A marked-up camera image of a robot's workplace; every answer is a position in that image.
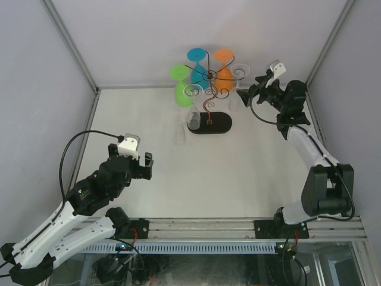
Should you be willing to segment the clear upside-down glass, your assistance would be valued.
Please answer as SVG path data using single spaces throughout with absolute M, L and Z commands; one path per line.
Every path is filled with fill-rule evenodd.
M 174 135 L 173 142 L 175 146 L 184 146 L 186 144 L 186 135 L 183 125 L 183 117 L 180 110 L 175 112 L 174 117 Z

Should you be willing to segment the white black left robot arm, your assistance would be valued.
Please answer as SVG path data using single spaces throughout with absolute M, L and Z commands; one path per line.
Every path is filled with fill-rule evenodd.
M 121 207 L 112 207 L 105 216 L 86 228 L 72 232 L 109 202 L 118 198 L 134 179 L 152 178 L 151 153 L 145 153 L 145 164 L 139 164 L 136 150 L 108 147 L 108 159 L 87 178 L 69 190 L 64 201 L 41 226 L 19 243 L 6 243 L 1 256 L 10 263 L 7 276 L 18 285 L 38 285 L 70 257 L 84 248 L 109 238 L 125 238 L 131 231 L 131 220 Z

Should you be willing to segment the green plastic wine glass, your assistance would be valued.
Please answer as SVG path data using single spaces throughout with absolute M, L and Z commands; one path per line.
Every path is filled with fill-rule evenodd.
M 188 86 L 186 79 L 189 75 L 189 68 L 185 65 L 176 65 L 170 70 L 170 77 L 177 82 L 174 88 L 174 99 L 179 107 L 185 108 L 192 105 L 192 100 L 184 93 L 185 88 Z

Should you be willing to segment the clear champagne flute back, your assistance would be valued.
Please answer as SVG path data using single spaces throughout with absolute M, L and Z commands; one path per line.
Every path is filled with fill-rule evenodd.
M 229 110 L 233 113 L 239 111 L 242 105 L 242 100 L 238 95 L 237 90 L 240 89 L 241 80 L 249 75 L 250 68 L 246 64 L 236 63 L 231 66 L 230 71 L 232 72 L 235 81 L 233 92 L 229 96 Z

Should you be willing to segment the blue plastic wine glass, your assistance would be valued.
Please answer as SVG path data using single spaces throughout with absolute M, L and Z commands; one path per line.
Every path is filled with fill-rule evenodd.
M 201 86 L 203 90 L 209 87 L 209 83 L 205 80 L 206 76 L 204 75 L 206 69 L 201 65 L 201 61 L 206 55 L 206 51 L 202 48 L 193 48 L 187 53 L 188 60 L 195 63 L 195 67 L 190 75 L 191 83 Z

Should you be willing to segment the orange plastic wine glass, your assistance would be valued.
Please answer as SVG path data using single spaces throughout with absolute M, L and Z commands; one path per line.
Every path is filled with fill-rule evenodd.
M 219 49 L 214 53 L 214 59 L 221 62 L 214 82 L 215 86 L 220 94 L 227 94 L 233 89 L 233 75 L 227 65 L 234 59 L 234 53 L 231 49 Z

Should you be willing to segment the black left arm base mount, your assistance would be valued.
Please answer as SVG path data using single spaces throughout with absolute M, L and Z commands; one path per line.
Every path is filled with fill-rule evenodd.
M 133 219 L 121 227 L 118 238 L 130 240 L 145 240 L 149 234 L 149 220 L 146 219 Z

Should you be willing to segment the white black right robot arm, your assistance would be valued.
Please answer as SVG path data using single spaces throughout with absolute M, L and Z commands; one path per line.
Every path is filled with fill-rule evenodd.
M 307 223 L 317 219 L 339 222 L 355 216 L 353 200 L 354 169 L 335 159 L 307 129 L 310 121 L 304 113 L 307 86 L 300 80 L 290 81 L 281 89 L 279 80 L 269 75 L 256 77 L 248 89 L 237 91 L 243 104 L 253 109 L 257 103 L 269 103 L 279 113 L 273 125 L 302 158 L 308 175 L 301 199 L 277 209 L 272 219 L 255 220 L 255 236 L 268 238 L 308 238 Z

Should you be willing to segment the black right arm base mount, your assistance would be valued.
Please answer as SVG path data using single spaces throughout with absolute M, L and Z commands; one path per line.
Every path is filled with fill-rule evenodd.
M 274 220 L 264 219 L 254 221 L 254 231 L 256 239 L 281 239 L 281 238 L 298 238 L 308 239 L 310 237 L 306 225 L 280 225 Z

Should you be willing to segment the clear champagne flute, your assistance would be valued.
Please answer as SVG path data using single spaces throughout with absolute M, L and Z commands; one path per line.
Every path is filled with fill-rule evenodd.
M 192 101 L 187 115 L 187 127 L 190 130 L 197 130 L 201 125 L 201 114 L 195 105 L 195 101 L 204 94 L 204 89 L 201 85 L 193 83 L 187 85 L 183 93 L 187 99 Z
M 236 63 L 231 66 L 230 71 L 232 72 L 235 81 L 233 92 L 229 96 L 229 110 L 233 113 L 239 111 L 242 105 L 242 100 L 238 95 L 237 90 L 240 89 L 241 80 L 249 75 L 250 68 L 246 64 Z

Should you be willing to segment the clear champagne flute front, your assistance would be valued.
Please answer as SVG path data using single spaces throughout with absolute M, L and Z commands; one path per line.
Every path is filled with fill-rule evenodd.
M 187 99 L 192 101 L 187 115 L 187 127 L 190 130 L 197 130 L 201 125 L 201 114 L 195 105 L 195 101 L 204 94 L 204 89 L 201 85 L 193 83 L 187 85 L 183 93 Z

